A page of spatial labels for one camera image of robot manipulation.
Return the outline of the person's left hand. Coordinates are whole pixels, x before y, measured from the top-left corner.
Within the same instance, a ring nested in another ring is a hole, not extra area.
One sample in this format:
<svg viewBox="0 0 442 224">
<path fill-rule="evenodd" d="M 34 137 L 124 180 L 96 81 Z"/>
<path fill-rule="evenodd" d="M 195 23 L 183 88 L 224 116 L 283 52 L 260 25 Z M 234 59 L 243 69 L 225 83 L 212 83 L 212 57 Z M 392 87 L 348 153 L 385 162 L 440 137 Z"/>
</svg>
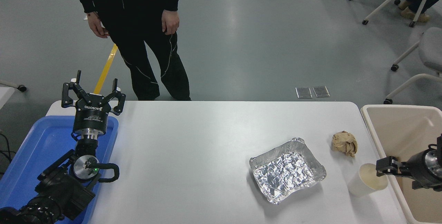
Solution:
<svg viewBox="0 0 442 224">
<path fill-rule="evenodd" d="M 178 11 L 164 10 L 162 13 L 162 31 L 166 35 L 175 34 L 180 25 L 180 18 Z"/>
</svg>

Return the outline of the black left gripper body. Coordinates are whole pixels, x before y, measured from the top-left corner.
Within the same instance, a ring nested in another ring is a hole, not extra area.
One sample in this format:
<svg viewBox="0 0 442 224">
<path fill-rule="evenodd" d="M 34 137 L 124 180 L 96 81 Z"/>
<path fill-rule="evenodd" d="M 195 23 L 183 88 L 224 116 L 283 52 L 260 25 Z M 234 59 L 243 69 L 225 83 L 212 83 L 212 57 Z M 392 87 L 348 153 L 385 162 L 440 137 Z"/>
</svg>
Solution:
<svg viewBox="0 0 442 224">
<path fill-rule="evenodd" d="M 96 137 L 106 134 L 108 114 L 111 111 L 109 101 L 104 100 L 102 95 L 87 94 L 88 100 L 78 94 L 75 103 L 76 113 L 71 136 L 83 138 L 87 133 L 94 133 Z"/>
</svg>

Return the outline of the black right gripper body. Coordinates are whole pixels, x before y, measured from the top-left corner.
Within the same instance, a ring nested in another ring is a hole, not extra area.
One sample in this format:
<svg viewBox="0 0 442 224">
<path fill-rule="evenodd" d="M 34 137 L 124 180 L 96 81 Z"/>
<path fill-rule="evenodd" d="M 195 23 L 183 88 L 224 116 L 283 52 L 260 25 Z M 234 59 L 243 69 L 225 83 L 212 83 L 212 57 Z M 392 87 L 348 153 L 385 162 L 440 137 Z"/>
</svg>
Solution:
<svg viewBox="0 0 442 224">
<path fill-rule="evenodd" d="M 410 175 L 412 175 L 413 179 L 419 182 L 420 184 L 430 184 L 432 183 L 431 175 L 428 171 L 428 168 L 425 163 L 425 157 L 426 154 L 430 150 L 425 150 L 423 152 L 420 152 L 418 154 L 413 155 L 409 158 L 407 163 L 407 169 L 410 172 Z"/>
</svg>

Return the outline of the person's right hand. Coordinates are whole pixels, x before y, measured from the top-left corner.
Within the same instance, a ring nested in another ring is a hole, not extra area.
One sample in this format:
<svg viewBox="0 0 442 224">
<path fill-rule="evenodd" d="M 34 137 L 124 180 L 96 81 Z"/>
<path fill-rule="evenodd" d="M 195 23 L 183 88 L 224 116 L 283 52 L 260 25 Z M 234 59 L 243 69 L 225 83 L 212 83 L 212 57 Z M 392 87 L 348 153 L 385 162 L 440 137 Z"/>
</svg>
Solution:
<svg viewBox="0 0 442 224">
<path fill-rule="evenodd" d="M 87 22 L 90 29 L 99 38 L 108 38 L 109 31 L 102 26 L 101 19 L 96 12 L 90 12 L 86 14 Z"/>
</svg>

